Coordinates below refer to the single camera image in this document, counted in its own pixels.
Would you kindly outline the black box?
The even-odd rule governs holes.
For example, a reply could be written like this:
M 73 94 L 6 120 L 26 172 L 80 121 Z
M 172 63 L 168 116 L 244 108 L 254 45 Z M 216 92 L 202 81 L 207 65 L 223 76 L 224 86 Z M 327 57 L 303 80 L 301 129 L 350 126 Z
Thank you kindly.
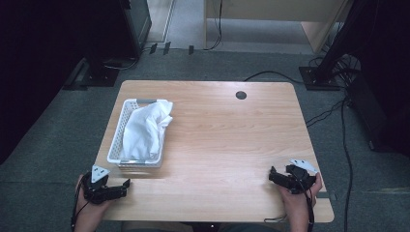
M 410 103 L 388 116 L 361 75 L 348 86 L 347 93 L 362 119 L 369 148 L 410 158 Z

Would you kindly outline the person's right hand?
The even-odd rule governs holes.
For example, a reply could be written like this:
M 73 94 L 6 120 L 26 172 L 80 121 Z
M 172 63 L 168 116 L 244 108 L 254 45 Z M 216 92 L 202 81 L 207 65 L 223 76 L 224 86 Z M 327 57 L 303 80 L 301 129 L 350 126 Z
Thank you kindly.
M 308 221 L 308 203 L 307 198 L 311 200 L 311 205 L 316 204 L 316 198 L 319 190 L 322 189 L 322 177 L 320 173 L 315 174 L 315 184 L 307 191 L 307 194 L 292 194 L 287 188 L 278 187 L 282 198 L 284 211 L 288 220 Z

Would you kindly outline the black flat stand base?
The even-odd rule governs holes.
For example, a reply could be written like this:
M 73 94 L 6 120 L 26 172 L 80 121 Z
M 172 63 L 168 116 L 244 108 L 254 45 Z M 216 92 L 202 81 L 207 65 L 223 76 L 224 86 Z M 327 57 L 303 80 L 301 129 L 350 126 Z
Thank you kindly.
M 92 73 L 92 68 L 85 58 L 74 67 L 63 85 L 64 90 L 86 91 L 89 87 L 113 87 L 119 71 L 102 68 L 99 74 Z

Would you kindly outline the white plastic basket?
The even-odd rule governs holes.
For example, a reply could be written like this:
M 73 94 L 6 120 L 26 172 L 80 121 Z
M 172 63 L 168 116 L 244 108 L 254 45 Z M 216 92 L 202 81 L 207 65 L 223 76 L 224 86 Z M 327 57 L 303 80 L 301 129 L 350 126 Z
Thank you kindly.
M 111 145 L 106 158 L 109 163 L 117 164 L 119 167 L 129 168 L 159 168 L 161 166 L 163 158 L 162 150 L 160 150 L 160 153 L 154 159 L 125 159 L 121 157 L 121 154 L 123 152 L 123 135 L 126 124 L 129 121 L 132 113 L 136 109 L 147 106 L 154 102 L 157 102 L 157 100 L 126 99 L 123 102 L 116 130 L 114 132 L 113 139 L 111 141 Z

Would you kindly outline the person's dark clothing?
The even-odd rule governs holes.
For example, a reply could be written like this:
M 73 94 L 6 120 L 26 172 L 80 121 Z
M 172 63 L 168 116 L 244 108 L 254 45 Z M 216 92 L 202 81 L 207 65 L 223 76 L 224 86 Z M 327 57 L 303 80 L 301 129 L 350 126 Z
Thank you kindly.
M 126 221 L 122 232 L 286 232 L 285 225 L 267 223 L 217 223 L 217 222 L 171 222 Z

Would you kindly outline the person's left hand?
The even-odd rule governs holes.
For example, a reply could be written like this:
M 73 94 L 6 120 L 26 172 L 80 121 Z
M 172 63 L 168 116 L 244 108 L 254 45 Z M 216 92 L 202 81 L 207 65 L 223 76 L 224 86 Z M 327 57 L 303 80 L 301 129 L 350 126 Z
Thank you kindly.
M 110 208 L 113 203 L 113 200 L 105 201 L 100 205 L 95 205 L 88 203 L 83 194 L 83 189 L 81 186 L 81 179 L 83 175 L 80 174 L 77 181 L 77 187 L 79 188 L 77 202 L 76 202 L 76 222 L 78 221 L 88 221 L 92 223 L 100 224 L 103 220 L 105 212 Z

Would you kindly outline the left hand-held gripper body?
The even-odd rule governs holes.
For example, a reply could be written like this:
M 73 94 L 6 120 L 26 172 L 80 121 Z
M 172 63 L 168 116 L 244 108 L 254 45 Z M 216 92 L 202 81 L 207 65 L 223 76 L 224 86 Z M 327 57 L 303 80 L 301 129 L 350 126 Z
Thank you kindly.
M 106 186 L 108 173 L 109 170 L 94 164 L 83 176 L 81 186 L 87 201 L 99 205 L 109 199 L 109 190 Z

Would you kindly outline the black computer tower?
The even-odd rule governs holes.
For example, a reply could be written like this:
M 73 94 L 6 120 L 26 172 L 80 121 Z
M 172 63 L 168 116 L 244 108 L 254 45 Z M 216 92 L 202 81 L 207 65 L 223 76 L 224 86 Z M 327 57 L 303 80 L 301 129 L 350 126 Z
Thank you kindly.
M 138 59 L 146 43 L 152 20 L 147 0 L 119 0 L 129 28 L 134 57 Z

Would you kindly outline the white cloth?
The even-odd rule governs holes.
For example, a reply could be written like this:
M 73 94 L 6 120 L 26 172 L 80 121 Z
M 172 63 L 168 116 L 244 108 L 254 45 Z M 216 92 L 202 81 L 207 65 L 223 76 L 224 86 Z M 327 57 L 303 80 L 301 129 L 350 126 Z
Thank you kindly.
M 134 110 L 123 132 L 121 158 L 155 160 L 161 152 L 165 129 L 173 120 L 172 108 L 171 101 L 158 100 Z

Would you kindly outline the black stand with square base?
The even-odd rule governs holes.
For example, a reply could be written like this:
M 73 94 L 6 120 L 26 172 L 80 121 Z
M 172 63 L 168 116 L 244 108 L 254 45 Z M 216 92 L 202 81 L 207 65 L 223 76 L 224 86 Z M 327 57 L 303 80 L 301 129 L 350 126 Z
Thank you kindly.
M 337 60 L 344 54 L 355 51 L 357 43 L 354 37 L 359 27 L 359 18 L 369 0 L 353 0 L 344 25 L 337 33 L 329 51 L 318 67 L 300 67 L 299 71 L 308 90 L 336 91 L 339 87 L 332 83 L 333 68 Z

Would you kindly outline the light wooden desk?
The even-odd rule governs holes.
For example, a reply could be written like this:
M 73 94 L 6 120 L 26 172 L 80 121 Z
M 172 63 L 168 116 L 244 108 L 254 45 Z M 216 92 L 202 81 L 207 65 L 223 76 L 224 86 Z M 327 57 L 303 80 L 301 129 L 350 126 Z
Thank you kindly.
M 353 0 L 203 0 L 204 42 L 210 18 L 299 21 L 318 53 L 338 21 L 347 18 Z

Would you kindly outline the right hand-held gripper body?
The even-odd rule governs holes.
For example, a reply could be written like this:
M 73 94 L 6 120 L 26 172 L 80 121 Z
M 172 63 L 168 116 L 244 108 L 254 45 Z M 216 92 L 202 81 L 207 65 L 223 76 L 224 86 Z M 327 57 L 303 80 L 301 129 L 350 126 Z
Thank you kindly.
M 292 194 L 299 194 L 315 184 L 318 170 L 307 160 L 291 159 L 290 164 L 285 166 L 285 172 L 288 173 L 286 188 Z

